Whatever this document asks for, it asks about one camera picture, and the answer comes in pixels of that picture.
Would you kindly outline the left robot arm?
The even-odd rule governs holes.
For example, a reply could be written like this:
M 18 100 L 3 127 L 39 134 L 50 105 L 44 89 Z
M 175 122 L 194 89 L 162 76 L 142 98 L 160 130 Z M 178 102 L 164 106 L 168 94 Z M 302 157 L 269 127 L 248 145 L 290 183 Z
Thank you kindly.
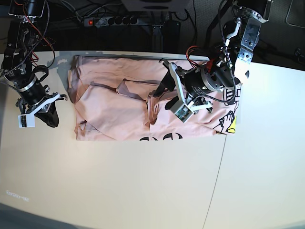
M 270 0 L 223 0 L 208 27 L 204 47 L 190 46 L 191 69 L 160 59 L 168 70 L 154 92 L 155 98 L 177 91 L 165 108 L 181 121 L 199 110 L 213 111 L 213 102 L 232 104 L 238 87 L 249 77 L 249 65 L 262 24 L 269 21 Z

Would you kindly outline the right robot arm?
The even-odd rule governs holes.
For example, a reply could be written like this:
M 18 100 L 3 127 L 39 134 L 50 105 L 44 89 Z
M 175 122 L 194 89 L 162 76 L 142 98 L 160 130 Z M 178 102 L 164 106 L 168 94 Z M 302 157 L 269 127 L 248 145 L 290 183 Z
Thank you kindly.
M 0 82 L 19 94 L 16 107 L 20 110 L 20 128 L 35 127 L 38 118 L 56 128 L 59 117 L 56 101 L 67 100 L 67 95 L 49 93 L 49 86 L 41 83 L 49 75 L 49 67 L 38 65 L 34 50 L 42 42 L 52 46 L 46 38 L 50 7 L 46 0 L 13 0 L 10 3 L 10 23 L 7 46 L 0 66 Z

